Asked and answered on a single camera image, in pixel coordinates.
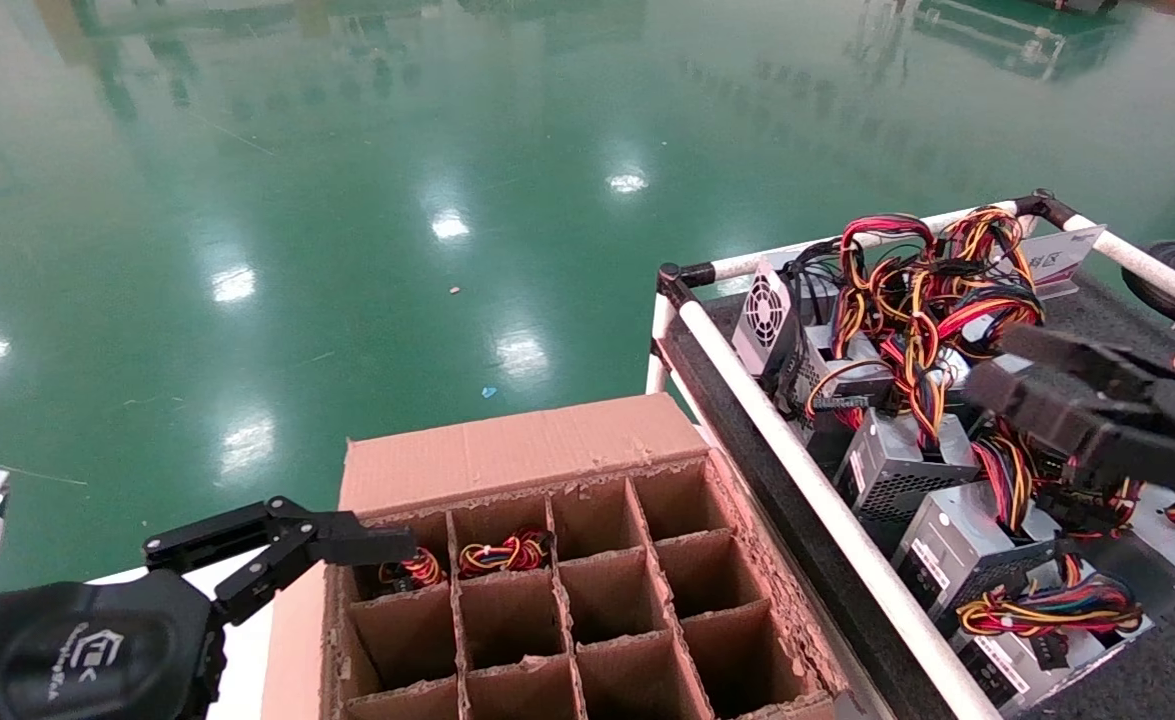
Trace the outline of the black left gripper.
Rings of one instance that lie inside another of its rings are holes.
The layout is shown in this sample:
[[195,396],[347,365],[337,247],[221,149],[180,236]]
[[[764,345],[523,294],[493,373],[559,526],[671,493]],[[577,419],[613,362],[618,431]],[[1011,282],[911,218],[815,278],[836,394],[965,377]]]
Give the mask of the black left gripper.
[[[217,585],[215,608],[172,573],[253,550]],[[0,719],[203,719],[226,669],[220,623],[246,623],[316,564],[414,556],[412,529],[270,498],[147,539],[145,568],[170,571],[0,593]]]

